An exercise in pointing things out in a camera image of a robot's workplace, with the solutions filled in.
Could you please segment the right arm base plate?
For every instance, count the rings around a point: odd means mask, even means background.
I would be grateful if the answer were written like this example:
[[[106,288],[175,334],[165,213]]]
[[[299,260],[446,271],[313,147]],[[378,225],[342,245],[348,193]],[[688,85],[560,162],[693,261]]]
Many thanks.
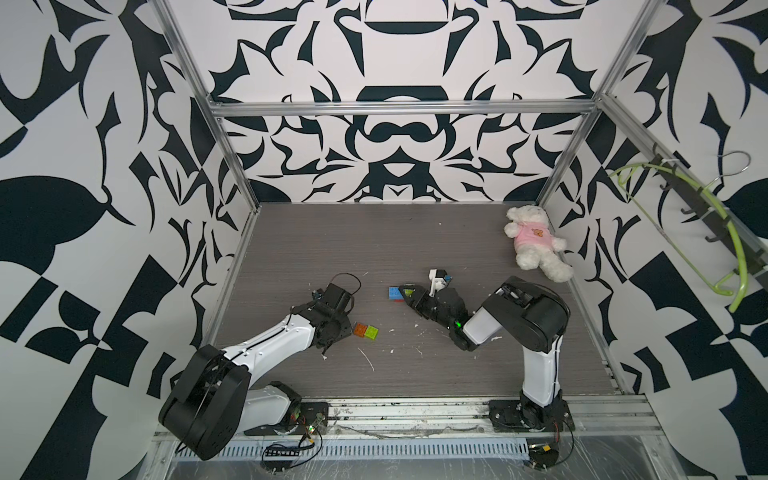
[[[569,406],[561,396],[545,407],[527,397],[491,400],[488,407],[489,420],[499,431],[567,433],[575,429]]]

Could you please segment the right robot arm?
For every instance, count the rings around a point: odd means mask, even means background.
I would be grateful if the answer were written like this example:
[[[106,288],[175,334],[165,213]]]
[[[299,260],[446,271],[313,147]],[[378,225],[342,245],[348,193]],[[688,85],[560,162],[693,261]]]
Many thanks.
[[[553,290],[511,276],[470,312],[451,277],[430,273],[430,285],[398,287],[403,301],[419,316],[447,329],[463,351],[474,351],[500,330],[522,347],[524,379],[517,400],[492,401],[492,424],[507,431],[556,431],[571,427],[560,385],[560,351],[570,309]]]

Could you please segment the blue long lego brick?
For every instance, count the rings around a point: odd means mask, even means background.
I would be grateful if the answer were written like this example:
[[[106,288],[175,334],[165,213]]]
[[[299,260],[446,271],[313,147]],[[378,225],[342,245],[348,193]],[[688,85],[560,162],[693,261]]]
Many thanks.
[[[389,287],[388,288],[388,298],[390,300],[403,299],[403,296],[402,296],[402,294],[401,294],[401,292],[400,292],[398,287]]]

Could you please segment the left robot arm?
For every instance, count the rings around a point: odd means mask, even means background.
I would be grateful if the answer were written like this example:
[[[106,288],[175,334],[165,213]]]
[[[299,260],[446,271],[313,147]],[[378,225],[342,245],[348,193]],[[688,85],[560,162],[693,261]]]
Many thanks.
[[[310,348],[325,353],[351,336],[353,308],[354,295],[330,283],[246,341],[223,349],[200,347],[160,409],[160,424],[201,460],[214,458],[237,434],[310,426],[293,389],[281,382],[257,390],[252,386],[288,358]]]

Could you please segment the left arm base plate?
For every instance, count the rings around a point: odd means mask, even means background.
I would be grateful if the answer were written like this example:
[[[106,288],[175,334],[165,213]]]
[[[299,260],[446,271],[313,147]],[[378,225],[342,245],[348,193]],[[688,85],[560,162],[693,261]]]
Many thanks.
[[[330,404],[323,401],[302,401],[289,408],[284,418],[276,425],[264,425],[245,430],[245,436],[285,436],[303,434],[307,427],[311,431],[328,425]]]

